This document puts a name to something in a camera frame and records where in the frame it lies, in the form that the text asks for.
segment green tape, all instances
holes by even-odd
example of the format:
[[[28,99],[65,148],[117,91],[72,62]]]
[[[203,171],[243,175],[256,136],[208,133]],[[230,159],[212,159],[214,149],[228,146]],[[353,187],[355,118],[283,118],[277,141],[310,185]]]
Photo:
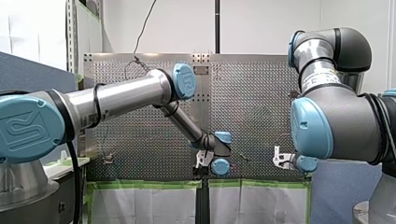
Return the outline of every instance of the green tape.
[[[305,209],[305,221],[306,224],[311,223],[311,194],[312,194],[312,185],[309,183],[307,187],[308,192],[306,193],[306,209]]]
[[[94,189],[198,189],[200,181],[116,180],[89,183]]]
[[[279,182],[279,181],[267,181],[267,180],[248,180],[242,181],[243,186],[257,186],[267,187],[276,189],[307,189],[310,184],[298,183],[298,182]]]
[[[88,224],[92,223],[92,201],[93,201],[93,184],[87,183],[87,210],[88,210]]]
[[[86,160],[88,160],[88,158],[78,158],[78,163],[81,163]],[[62,162],[52,161],[52,162],[45,164],[44,166],[51,166],[51,165],[55,165],[55,164],[62,165],[62,166],[73,166],[72,159],[70,159],[70,158],[65,161],[62,161]]]
[[[310,183],[298,182],[279,182],[268,180],[251,180],[251,179],[215,179],[209,180],[210,188],[228,188],[241,186],[257,186],[275,189],[308,189]]]
[[[229,188],[241,187],[241,179],[210,179],[210,188]]]

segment black pole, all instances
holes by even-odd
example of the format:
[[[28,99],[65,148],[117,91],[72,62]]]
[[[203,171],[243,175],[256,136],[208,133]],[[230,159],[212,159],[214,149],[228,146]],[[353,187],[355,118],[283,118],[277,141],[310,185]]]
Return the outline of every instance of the black pole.
[[[216,53],[220,54],[220,0],[215,0],[215,48]],[[208,171],[202,179],[202,187],[197,189],[196,198],[196,224],[210,224],[210,199],[209,199],[209,178]]]
[[[220,54],[220,0],[215,0],[216,53]]]

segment robotic arm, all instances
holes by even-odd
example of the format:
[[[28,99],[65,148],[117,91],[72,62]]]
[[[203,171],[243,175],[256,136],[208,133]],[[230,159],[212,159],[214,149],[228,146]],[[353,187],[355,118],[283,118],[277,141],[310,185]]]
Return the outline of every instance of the robotic arm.
[[[297,32],[289,64],[299,73],[302,95],[291,106],[291,134],[307,157],[382,162],[369,221],[390,224],[396,222],[396,90],[357,95],[371,60],[369,43],[355,30]]]
[[[313,172],[316,158],[382,161],[381,120],[375,115],[378,108],[370,101],[372,96],[357,95],[371,61],[369,43],[353,29],[298,31],[293,35],[289,65],[299,74],[301,96],[292,103],[290,121],[298,153],[280,157],[275,153],[276,166],[290,169],[292,164],[291,168]]]
[[[207,134],[178,107],[177,100],[193,96],[192,69],[179,63],[171,72],[154,69],[145,77],[62,94],[55,90],[0,99],[0,161],[35,161],[58,145],[72,140],[79,130],[93,128],[145,105],[154,105],[198,148],[228,157],[230,149]]]

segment perforated metal panel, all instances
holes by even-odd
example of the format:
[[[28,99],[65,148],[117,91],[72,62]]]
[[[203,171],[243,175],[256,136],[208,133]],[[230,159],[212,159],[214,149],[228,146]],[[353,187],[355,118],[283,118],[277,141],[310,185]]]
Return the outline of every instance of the perforated metal panel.
[[[288,68],[286,56],[138,57],[149,68],[172,67],[179,62],[207,67],[207,75],[198,75],[194,97],[182,106],[203,129],[233,134],[230,177],[295,180],[297,172],[281,170],[272,163],[276,139],[290,132],[288,93],[298,89],[297,75]],[[132,54],[87,55],[86,88],[145,75],[140,65],[129,63],[132,59]],[[89,168],[90,180],[192,179],[193,152],[187,139],[152,106],[106,121],[88,131],[86,139],[88,154],[98,155]],[[282,137],[280,145],[282,152],[292,151],[289,137]],[[103,155],[110,153],[113,163],[104,164]]]
[[[298,75],[286,56],[212,55],[211,128],[233,135],[230,177],[295,180],[297,172],[274,166],[274,145],[290,133],[289,93]],[[290,136],[279,138],[292,152]]]
[[[138,55],[149,68],[171,68],[175,63],[190,63],[191,55]],[[142,77],[146,71],[131,63],[132,55],[87,55],[87,82],[112,83]],[[190,114],[191,103],[181,103]],[[191,150],[187,139],[151,105],[118,118],[105,121],[88,137],[87,146],[96,150],[88,176],[91,180],[192,179]],[[104,164],[104,155],[114,155],[112,164]]]

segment metal clip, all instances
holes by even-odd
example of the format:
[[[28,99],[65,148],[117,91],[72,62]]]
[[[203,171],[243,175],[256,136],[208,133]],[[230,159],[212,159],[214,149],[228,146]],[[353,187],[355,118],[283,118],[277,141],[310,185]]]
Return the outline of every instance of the metal clip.
[[[199,168],[199,166],[209,166],[210,162],[212,162],[215,153],[213,151],[207,150],[199,150],[197,153],[197,163],[195,164],[195,168]]]
[[[106,155],[105,156],[105,162],[104,162],[104,165],[107,165],[107,164],[113,164],[114,163],[114,155],[113,154],[109,154],[109,155]]]

